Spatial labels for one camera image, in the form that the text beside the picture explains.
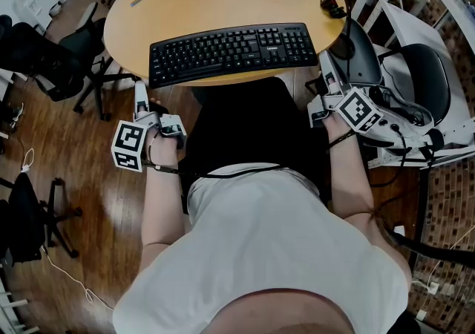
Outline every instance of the brick wall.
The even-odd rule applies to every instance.
[[[475,4],[475,0],[465,1]],[[444,11],[440,0],[431,0],[418,17],[433,24]],[[475,116],[475,55],[451,16],[443,24],[441,36],[459,74],[471,116]],[[424,243],[450,248],[475,224],[474,189],[475,159],[432,170],[422,234]],[[475,229],[456,248],[475,251]],[[427,283],[429,277],[439,284],[438,292],[431,295],[423,286],[413,284],[409,310],[414,315],[419,310],[426,311],[424,321],[444,333],[475,333],[475,271],[419,255],[414,278]]]

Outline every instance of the hair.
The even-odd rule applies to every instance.
[[[268,334],[341,334],[341,332],[320,324],[297,324],[281,327]]]

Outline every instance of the keyboard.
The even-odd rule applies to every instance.
[[[318,57],[302,23],[209,30],[150,46],[150,87],[276,68],[315,66]]]

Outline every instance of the wrist strap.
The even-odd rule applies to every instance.
[[[351,131],[347,132],[346,134],[344,134],[343,136],[340,136],[337,140],[334,140],[332,141],[329,145],[328,145],[328,149],[332,148],[334,145],[337,145],[338,143],[341,143],[343,140],[346,140],[348,137],[351,137],[353,135],[355,135],[356,132],[354,132],[354,130],[352,129]]]

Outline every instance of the round wooden table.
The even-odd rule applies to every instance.
[[[331,19],[323,12],[320,0],[142,0],[131,7],[132,1],[115,1],[105,21],[104,40],[120,66],[145,79],[154,42],[241,25],[303,22],[319,53],[337,39],[344,26],[344,19]],[[181,85],[228,85],[283,71],[229,74]]]

